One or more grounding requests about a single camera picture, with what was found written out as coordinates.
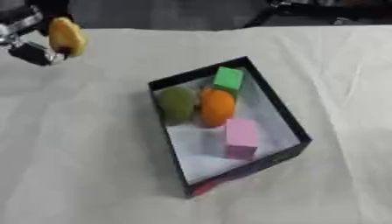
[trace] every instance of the pink cube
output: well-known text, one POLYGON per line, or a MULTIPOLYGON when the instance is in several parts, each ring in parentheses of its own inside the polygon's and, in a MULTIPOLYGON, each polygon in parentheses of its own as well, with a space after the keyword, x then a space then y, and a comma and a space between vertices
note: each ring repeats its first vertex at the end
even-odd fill
POLYGON ((248 119, 228 119, 226 157, 252 160, 257 150, 256 123, 248 119))

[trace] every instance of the white fabric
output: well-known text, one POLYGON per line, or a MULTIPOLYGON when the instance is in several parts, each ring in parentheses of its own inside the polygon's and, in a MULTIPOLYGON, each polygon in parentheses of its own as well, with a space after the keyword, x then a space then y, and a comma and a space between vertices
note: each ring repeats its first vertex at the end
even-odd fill
POLYGON ((392 222, 392 27, 87 35, 54 67, 0 52, 2 223, 392 222), (184 200, 146 84, 245 55, 314 142, 184 200))

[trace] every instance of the green ball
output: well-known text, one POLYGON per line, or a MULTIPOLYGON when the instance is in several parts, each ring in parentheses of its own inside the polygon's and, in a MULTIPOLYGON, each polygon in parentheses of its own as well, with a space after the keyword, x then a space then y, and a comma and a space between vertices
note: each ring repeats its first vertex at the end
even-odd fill
POLYGON ((192 118, 196 96, 186 87, 169 87, 158 97, 159 105, 169 124, 179 124, 192 118))

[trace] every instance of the green cube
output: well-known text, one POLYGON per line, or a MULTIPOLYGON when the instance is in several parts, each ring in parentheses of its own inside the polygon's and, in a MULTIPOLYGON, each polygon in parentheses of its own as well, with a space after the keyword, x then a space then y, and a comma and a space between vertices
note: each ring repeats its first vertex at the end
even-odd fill
POLYGON ((243 72, 240 70, 220 67, 215 75, 213 85, 215 88, 229 92, 233 97, 237 97, 243 80, 243 72))

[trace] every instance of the orange fruit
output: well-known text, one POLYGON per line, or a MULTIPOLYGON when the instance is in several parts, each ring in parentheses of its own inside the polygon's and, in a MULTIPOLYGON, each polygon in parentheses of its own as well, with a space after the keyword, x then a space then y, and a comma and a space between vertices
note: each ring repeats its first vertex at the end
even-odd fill
POLYGON ((49 45, 55 52, 67 48, 70 49, 69 56, 80 56, 86 48, 86 42, 81 28, 67 17, 56 17, 49 25, 49 45))
POLYGON ((201 92, 201 121, 207 127, 223 125, 235 112, 235 98, 228 92, 206 87, 201 92))

